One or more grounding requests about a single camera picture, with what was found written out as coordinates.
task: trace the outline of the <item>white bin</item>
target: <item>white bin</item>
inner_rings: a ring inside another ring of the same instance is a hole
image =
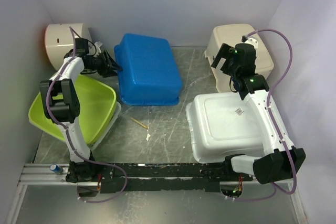
[[[234,47],[238,43],[242,43],[242,36],[254,31],[255,29],[248,24],[235,24],[226,26],[217,26],[214,28],[207,49],[204,52],[205,57],[208,58],[210,65],[214,61],[221,45],[226,43]],[[254,34],[253,37],[258,39],[257,59],[256,59],[256,73],[261,74],[267,79],[274,64],[265,47],[265,44],[261,40],[258,34]],[[221,59],[217,68],[211,68],[216,79],[216,89],[218,92],[230,92],[230,76],[224,74],[221,71],[221,67],[225,59]]]
[[[185,110],[199,163],[223,162],[234,154],[262,155],[258,125],[238,93],[197,95]]]

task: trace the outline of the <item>white cylinder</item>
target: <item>white cylinder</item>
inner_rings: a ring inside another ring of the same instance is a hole
[[[84,23],[49,25],[46,29],[44,43],[49,61],[56,70],[62,66],[64,55],[73,48],[70,26],[80,37],[92,41],[89,29]]]

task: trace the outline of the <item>beige bin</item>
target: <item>beige bin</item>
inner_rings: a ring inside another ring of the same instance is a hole
[[[208,47],[204,52],[204,55],[208,58],[210,65],[214,61],[214,58],[223,43],[234,47],[236,44],[242,43],[243,35],[246,35],[254,30],[255,29],[248,24],[234,24],[215,27],[211,34]],[[254,34],[252,36],[258,39],[259,44],[257,49],[256,73],[263,75],[265,79],[267,79],[273,70],[273,61],[259,35]],[[231,92],[229,86],[230,76],[221,71],[221,67],[224,62],[225,59],[221,59],[216,69],[211,68],[216,79],[216,89],[219,93]]]

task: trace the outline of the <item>blue plastic container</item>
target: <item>blue plastic container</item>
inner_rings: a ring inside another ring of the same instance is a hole
[[[120,98],[129,105],[176,105],[182,80],[167,40],[125,34],[114,47]]]

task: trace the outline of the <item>plastic storage bin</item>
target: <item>plastic storage bin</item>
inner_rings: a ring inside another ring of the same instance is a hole
[[[114,47],[120,98],[129,105],[176,105],[182,80],[167,40],[125,34]]]
[[[238,43],[242,43],[242,36],[254,31],[255,29],[248,24],[236,24],[236,25],[226,25],[217,26],[214,28],[207,49],[204,52],[204,56],[208,58],[210,65],[214,61],[221,45],[226,43],[234,47]],[[258,49],[257,49],[257,59],[256,59],[256,73],[261,74],[267,79],[271,71],[273,70],[274,64],[272,61],[265,44],[261,40],[258,34],[254,34],[253,37],[258,39]],[[229,81],[230,76],[224,74],[221,71],[221,67],[225,59],[221,59],[217,68],[211,68],[216,79],[216,89],[218,92],[231,92]]]
[[[197,95],[185,110],[199,163],[223,162],[234,154],[262,155],[258,125],[238,93]]]
[[[111,119],[116,107],[116,116],[121,108],[119,104],[117,106],[115,91],[100,81],[78,76],[75,89],[80,102],[80,128],[86,144],[93,145],[95,142],[100,142],[100,138],[107,133],[106,129],[112,126],[115,120]],[[59,128],[45,117],[40,93],[31,105],[28,116],[31,124],[65,141]]]

